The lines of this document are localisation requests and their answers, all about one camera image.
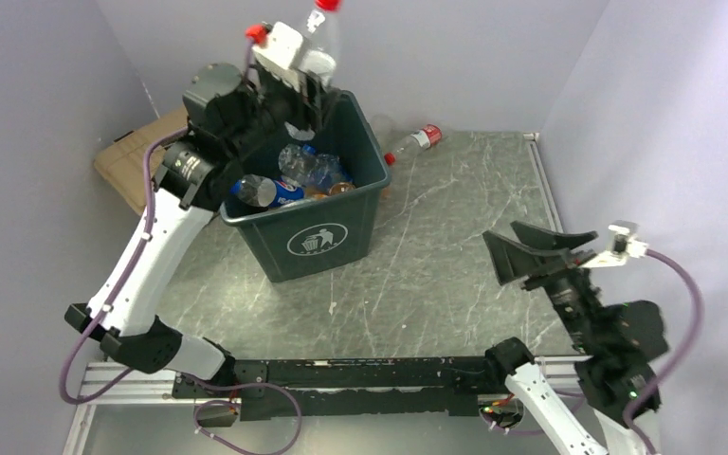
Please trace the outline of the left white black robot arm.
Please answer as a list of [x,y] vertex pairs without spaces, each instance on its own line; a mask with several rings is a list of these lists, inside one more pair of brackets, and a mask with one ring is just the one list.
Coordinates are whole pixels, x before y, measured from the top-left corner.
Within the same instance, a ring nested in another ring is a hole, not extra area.
[[320,130],[338,96],[332,70],[318,64],[255,69],[256,81],[233,64],[209,64],[192,78],[182,97],[186,126],[162,140],[162,162],[143,174],[146,206],[129,244],[102,289],[64,316],[82,340],[96,340],[120,364],[195,377],[212,398],[232,390],[234,357],[164,323],[162,294],[248,158],[286,125]]

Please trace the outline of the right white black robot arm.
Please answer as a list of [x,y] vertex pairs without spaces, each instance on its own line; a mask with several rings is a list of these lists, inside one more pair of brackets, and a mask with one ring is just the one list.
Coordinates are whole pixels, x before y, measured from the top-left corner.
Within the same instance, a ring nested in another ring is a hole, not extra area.
[[661,405],[652,360],[668,351],[660,307],[649,300],[613,305],[601,302],[591,272],[623,266],[646,255],[636,224],[610,224],[609,246],[594,252],[586,245],[594,231],[562,233],[515,221],[516,237],[483,233],[498,282],[520,281],[522,289],[545,292],[575,350],[577,385],[602,428],[599,444],[556,396],[542,367],[516,337],[486,350],[484,380],[496,393],[510,392],[529,411],[561,454],[656,454],[644,430]]

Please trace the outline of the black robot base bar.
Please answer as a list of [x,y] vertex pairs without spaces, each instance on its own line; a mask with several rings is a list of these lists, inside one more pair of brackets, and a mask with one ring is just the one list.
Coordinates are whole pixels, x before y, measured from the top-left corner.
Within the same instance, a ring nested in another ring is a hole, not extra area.
[[442,412],[475,416],[508,391],[523,355],[240,360],[235,393],[244,422],[276,417]]

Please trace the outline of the orange juice bottle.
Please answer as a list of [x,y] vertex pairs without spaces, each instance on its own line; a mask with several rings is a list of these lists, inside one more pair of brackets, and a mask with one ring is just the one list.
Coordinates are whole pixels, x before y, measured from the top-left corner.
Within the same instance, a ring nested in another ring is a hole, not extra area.
[[345,193],[345,192],[348,192],[348,191],[353,191],[355,189],[356,189],[356,186],[352,182],[344,182],[344,181],[342,181],[342,182],[338,182],[335,185],[333,185],[329,189],[328,195],[329,196],[338,195],[338,194],[342,194],[342,193]]

